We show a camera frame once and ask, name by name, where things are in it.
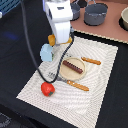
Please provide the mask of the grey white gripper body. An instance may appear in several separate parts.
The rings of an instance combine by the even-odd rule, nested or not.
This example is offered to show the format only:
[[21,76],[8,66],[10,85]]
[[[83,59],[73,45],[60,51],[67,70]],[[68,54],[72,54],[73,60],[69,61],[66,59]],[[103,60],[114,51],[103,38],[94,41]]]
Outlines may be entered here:
[[57,42],[66,43],[69,40],[70,21],[73,18],[70,2],[47,1],[45,12]]

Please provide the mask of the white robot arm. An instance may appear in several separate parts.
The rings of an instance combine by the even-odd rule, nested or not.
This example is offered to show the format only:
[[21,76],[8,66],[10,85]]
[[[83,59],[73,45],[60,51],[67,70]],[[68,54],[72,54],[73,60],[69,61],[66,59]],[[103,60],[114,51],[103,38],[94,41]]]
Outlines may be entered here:
[[43,0],[43,10],[58,43],[66,43],[70,35],[73,13],[70,0]]

